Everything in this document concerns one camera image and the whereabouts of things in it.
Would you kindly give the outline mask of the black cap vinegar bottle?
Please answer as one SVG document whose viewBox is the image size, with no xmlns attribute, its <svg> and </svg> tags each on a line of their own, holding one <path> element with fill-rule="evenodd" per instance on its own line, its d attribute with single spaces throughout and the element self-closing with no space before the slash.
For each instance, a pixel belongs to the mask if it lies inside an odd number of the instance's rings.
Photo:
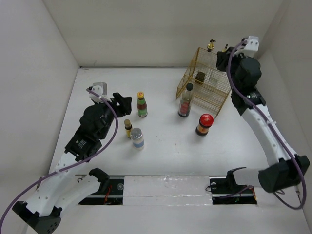
<svg viewBox="0 0 312 234">
<path fill-rule="evenodd" d="M 187 117 L 191 110 L 191 101 L 193 97 L 193 84 L 188 83 L 186 85 L 186 90 L 182 93 L 181 99 L 180 99 L 180 105 L 178 114 L 181 117 Z"/>
</svg>

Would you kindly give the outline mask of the clear glass oil bottle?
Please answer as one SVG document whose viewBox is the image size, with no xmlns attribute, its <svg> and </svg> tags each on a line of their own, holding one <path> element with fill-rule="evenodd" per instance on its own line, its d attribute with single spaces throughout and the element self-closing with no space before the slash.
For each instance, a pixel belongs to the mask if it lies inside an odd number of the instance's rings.
<svg viewBox="0 0 312 234">
<path fill-rule="evenodd" d="M 228 49 L 228 46 L 229 46 L 229 44 L 227 43 L 226 45 L 225 45 L 225 47 L 222 49 L 222 52 L 226 52 L 227 51 L 227 49 Z M 209 83 L 212 85 L 212 86 L 217 86 L 217 84 L 218 84 L 218 81 L 219 81 L 219 79 L 218 79 L 218 74 L 216 73 L 216 72 L 213 72 L 212 73 L 212 76 L 211 76 L 211 78 L 210 78 L 210 80 L 209 80 Z"/>
</svg>

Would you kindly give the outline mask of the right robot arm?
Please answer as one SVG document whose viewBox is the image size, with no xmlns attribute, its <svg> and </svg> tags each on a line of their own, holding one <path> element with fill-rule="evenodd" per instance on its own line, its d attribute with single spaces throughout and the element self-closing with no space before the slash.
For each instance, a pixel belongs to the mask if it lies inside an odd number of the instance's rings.
<svg viewBox="0 0 312 234">
<path fill-rule="evenodd" d="M 272 120 L 266 102 L 256 88 L 262 75 L 258 60 L 238 52 L 232 56 L 232 50 L 230 47 L 217 53 L 216 68 L 230 75 L 232 103 L 259 141 L 268 167 L 228 171 L 225 186 L 229 191 L 237 192 L 243 185 L 251 185 L 268 193 L 296 186 L 301 183 L 310 161 L 286 143 Z"/>
</svg>

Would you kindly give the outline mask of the dark liquid oil bottle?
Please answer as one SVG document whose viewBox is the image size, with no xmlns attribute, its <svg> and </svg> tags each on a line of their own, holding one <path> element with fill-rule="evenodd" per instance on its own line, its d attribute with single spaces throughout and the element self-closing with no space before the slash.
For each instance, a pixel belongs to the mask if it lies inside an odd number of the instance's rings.
<svg viewBox="0 0 312 234">
<path fill-rule="evenodd" d="M 216 42 L 216 40 L 211 39 L 207 45 L 207 52 L 210 53 L 213 49 L 214 49 L 214 43 Z M 198 72 L 196 77 L 195 77 L 195 83 L 198 83 L 200 85 L 203 84 L 205 79 L 205 73 L 204 72 Z"/>
</svg>

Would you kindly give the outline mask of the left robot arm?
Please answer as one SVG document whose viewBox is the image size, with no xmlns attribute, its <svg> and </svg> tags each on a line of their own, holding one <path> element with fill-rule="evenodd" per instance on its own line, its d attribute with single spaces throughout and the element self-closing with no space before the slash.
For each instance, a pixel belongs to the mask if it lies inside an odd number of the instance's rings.
<svg viewBox="0 0 312 234">
<path fill-rule="evenodd" d="M 99 168 L 92 169 L 87 177 L 73 189 L 65 191 L 77 171 L 106 149 L 101 144 L 113 122 L 132 111 L 132 98 L 113 93 L 113 98 L 87 90 L 93 105 L 87 107 L 80 118 L 80 126 L 65 146 L 59 162 L 50 174 L 30 185 L 37 186 L 35 193 L 25 201 L 19 195 L 12 202 L 12 210 L 38 234 L 51 234 L 59 226 L 66 208 L 77 205 L 92 193 L 104 193 L 110 177 Z"/>
</svg>

